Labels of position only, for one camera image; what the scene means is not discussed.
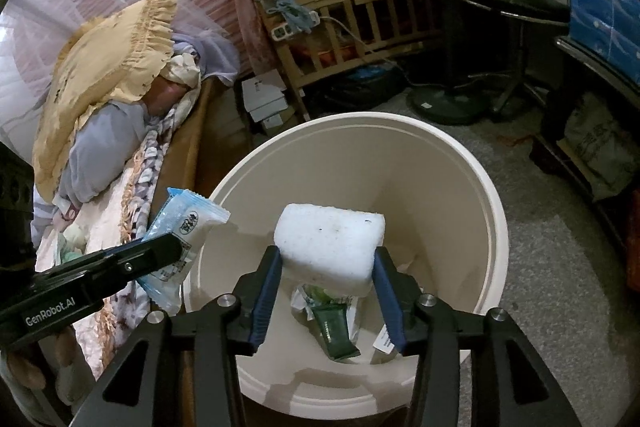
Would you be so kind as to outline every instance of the power strip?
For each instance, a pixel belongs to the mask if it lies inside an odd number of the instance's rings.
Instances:
[[[311,27],[315,28],[320,23],[320,16],[318,15],[318,12],[313,10],[309,12],[309,15],[311,15],[311,20],[313,21],[313,25]],[[291,29],[291,26],[289,26],[289,23],[286,22],[283,22],[271,30],[271,38],[276,42],[289,39],[293,35],[295,35],[295,33]]]

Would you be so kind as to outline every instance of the metal screw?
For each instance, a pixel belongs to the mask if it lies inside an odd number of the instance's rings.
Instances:
[[[151,312],[146,316],[146,321],[152,324],[159,324],[164,321],[164,313],[160,311]]]
[[[420,304],[420,306],[425,306],[426,308],[435,306],[437,302],[438,298],[430,293],[423,293],[418,297],[418,304]]]
[[[507,320],[507,312],[502,308],[493,308],[490,313],[491,318],[494,321],[504,322],[505,320]]]
[[[238,299],[236,299],[236,296],[232,293],[225,293],[224,295],[218,297],[218,306],[220,306],[221,308],[229,308],[236,304],[237,300]]]

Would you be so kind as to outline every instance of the gray carpet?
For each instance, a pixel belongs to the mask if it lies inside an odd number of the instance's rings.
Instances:
[[[416,117],[400,94],[377,110]],[[500,136],[539,130],[540,114],[445,127],[491,176],[510,236],[502,306],[542,355],[584,427],[613,427],[640,385],[640,313],[620,258],[587,205],[530,160],[530,142]],[[470,424],[470,372],[462,372],[460,426]]]

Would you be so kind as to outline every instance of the dark green package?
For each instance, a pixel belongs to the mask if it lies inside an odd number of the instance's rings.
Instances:
[[[324,347],[332,360],[350,359],[360,354],[349,340],[347,304],[324,304],[312,307],[311,311],[322,333]]]

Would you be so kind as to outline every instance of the white foam block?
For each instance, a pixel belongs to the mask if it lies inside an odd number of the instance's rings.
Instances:
[[[297,203],[286,206],[273,233],[290,277],[357,297],[371,289],[374,252],[384,237],[382,214]]]

